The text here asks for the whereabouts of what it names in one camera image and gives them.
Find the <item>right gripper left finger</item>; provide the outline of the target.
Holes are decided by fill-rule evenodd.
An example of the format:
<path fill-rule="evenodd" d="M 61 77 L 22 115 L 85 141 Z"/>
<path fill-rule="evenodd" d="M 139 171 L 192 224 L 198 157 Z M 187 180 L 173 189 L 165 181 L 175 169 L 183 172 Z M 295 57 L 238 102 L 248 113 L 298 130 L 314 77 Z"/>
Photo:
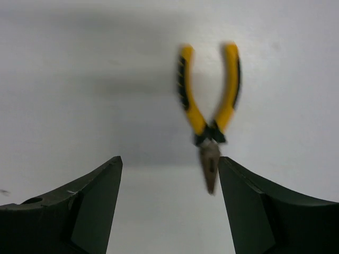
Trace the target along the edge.
<path fill-rule="evenodd" d="M 1 206 L 1 253 L 106 253 L 122 175 L 113 157 L 21 204 Z"/>

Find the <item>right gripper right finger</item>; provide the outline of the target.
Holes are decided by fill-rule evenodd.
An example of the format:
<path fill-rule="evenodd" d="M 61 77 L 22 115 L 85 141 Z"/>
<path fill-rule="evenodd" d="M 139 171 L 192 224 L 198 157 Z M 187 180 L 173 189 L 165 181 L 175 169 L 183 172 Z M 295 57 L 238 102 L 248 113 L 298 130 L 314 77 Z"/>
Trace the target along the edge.
<path fill-rule="evenodd" d="M 219 177 L 236 253 L 338 253 L 338 203 L 307 196 L 228 157 Z"/>

